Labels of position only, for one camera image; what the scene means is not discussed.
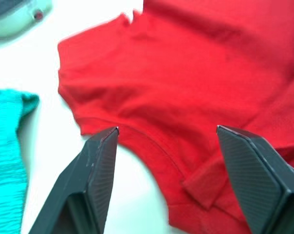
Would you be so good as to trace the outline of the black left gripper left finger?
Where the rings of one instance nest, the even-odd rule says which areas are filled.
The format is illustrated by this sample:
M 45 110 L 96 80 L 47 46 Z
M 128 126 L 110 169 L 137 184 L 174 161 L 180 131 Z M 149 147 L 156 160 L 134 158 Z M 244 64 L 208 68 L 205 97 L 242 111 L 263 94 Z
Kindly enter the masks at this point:
M 118 127 L 105 129 L 84 144 L 60 173 L 31 234 L 102 234 L 113 187 Z

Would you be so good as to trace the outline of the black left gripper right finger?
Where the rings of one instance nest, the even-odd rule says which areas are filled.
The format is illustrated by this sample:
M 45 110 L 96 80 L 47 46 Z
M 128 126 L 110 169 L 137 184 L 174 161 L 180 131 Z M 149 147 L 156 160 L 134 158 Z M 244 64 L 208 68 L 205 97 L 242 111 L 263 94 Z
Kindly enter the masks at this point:
M 294 168 L 263 137 L 218 125 L 229 179 L 254 234 L 294 234 Z

